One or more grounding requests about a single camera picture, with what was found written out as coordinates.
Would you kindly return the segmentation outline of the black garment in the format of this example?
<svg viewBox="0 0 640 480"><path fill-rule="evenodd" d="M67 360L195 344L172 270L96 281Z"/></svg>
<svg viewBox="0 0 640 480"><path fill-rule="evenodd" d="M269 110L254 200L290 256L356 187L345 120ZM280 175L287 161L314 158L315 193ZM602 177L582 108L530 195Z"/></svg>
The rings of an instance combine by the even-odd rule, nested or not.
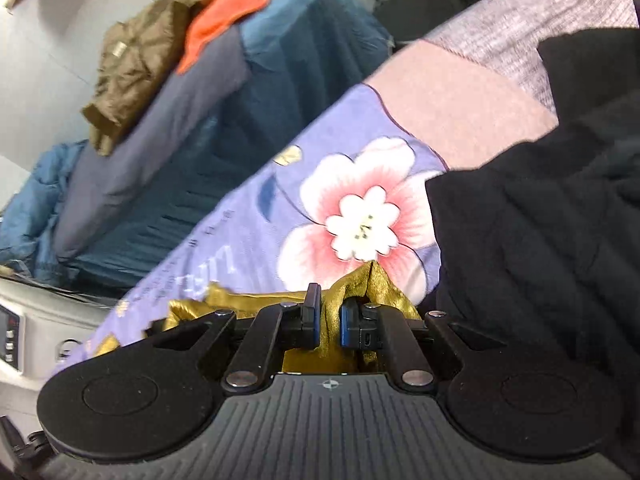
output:
<svg viewBox="0 0 640 480"><path fill-rule="evenodd" d="M608 456L639 472L639 33L544 40L558 126L429 180L440 280L422 302L616 382Z"/></svg>

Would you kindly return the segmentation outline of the light blue duvet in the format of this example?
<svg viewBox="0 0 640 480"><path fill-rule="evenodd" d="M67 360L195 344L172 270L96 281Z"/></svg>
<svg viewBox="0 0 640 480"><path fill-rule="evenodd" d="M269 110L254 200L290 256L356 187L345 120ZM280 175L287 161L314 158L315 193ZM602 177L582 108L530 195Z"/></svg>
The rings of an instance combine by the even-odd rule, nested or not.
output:
<svg viewBox="0 0 640 480"><path fill-rule="evenodd" d="M70 280L73 273L55 255L53 234L86 145L85 141L56 144L40 156L21 191L2 212L2 266L49 286Z"/></svg>

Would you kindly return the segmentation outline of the orange garment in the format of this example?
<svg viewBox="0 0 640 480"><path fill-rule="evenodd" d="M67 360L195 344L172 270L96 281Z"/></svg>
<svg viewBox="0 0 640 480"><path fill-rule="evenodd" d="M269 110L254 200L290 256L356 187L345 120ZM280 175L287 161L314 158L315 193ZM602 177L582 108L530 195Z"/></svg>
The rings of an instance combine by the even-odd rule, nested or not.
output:
<svg viewBox="0 0 640 480"><path fill-rule="evenodd" d="M183 56L177 72L185 74L198 62L204 49L236 22L262 10L270 0L212 0L186 31Z"/></svg>

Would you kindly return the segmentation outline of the olive green jacket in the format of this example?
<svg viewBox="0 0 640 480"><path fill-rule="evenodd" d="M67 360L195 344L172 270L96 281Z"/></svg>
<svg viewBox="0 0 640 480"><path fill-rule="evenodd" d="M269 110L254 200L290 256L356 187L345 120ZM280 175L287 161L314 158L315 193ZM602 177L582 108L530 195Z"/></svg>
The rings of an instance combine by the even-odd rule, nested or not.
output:
<svg viewBox="0 0 640 480"><path fill-rule="evenodd" d="M81 110L99 155L111 155L137 125L180 61L191 22L211 1L155 0L105 33L98 80Z"/></svg>

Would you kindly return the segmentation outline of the purple floral bed sheet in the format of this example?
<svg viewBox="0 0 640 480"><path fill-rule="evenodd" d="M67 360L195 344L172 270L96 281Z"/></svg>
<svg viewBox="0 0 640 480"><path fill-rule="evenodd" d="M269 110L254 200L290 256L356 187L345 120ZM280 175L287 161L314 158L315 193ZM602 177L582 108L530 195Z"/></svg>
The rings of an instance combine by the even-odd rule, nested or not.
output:
<svg viewBox="0 0 640 480"><path fill-rule="evenodd" d="M88 360L107 341L138 341L171 301L201 300L213 284L248 294L302 292L373 261L418 304L439 280L425 185L444 169L390 117L378 92L352 88L224 196L67 361Z"/></svg>

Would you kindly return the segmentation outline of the pink knitted blanket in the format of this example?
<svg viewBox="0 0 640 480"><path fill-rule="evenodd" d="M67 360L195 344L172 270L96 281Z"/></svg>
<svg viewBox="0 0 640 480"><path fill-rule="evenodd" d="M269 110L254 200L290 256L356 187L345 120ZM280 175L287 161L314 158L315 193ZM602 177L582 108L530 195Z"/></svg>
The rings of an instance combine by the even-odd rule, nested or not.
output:
<svg viewBox="0 0 640 480"><path fill-rule="evenodd" d="M449 168L474 168L558 124L538 44L631 28L631 0L480 0L401 49L367 84Z"/></svg>

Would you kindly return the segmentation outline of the white appliance with buttons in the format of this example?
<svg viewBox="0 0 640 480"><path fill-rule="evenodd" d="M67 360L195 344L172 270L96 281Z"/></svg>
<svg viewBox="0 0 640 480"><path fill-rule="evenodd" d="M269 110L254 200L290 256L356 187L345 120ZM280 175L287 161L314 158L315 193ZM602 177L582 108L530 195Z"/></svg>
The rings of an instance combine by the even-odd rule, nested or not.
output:
<svg viewBox="0 0 640 480"><path fill-rule="evenodd" d="M41 389L55 367L104 321L111 307L88 297L2 278L2 382Z"/></svg>

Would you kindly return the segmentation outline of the golden silk jacket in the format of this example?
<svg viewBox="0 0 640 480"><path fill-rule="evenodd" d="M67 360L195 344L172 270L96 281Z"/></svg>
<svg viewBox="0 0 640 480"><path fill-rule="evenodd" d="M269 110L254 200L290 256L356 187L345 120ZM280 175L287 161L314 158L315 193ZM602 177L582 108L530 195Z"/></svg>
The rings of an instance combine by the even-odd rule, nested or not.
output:
<svg viewBox="0 0 640 480"><path fill-rule="evenodd" d="M168 311L152 317L160 329L171 330L182 322L193 321L216 310L229 309L240 321L252 320L259 310L280 301L297 302L304 292L270 292L269 294L239 294L211 282L202 300L171 299ZM304 375L336 375L375 370L378 357L374 350L375 336L366 348L350 348L363 341L364 332L373 330L374 316L364 312L366 304L392 307L407 320L420 318L409 298L392 282L378 263L365 263L344 275L321 293L319 344L317 348L290 349L284 352L282 373Z"/></svg>

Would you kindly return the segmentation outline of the grey bed cover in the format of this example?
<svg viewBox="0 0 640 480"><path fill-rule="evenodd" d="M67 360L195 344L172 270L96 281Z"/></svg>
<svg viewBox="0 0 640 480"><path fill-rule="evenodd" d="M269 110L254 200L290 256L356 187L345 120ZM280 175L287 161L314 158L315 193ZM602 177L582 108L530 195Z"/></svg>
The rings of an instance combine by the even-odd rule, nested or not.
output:
<svg viewBox="0 0 640 480"><path fill-rule="evenodd" d="M188 135L250 79L239 27L205 47L185 74L172 73L126 140L110 156L92 146L74 168L53 235L60 259L79 254L107 220L135 198Z"/></svg>

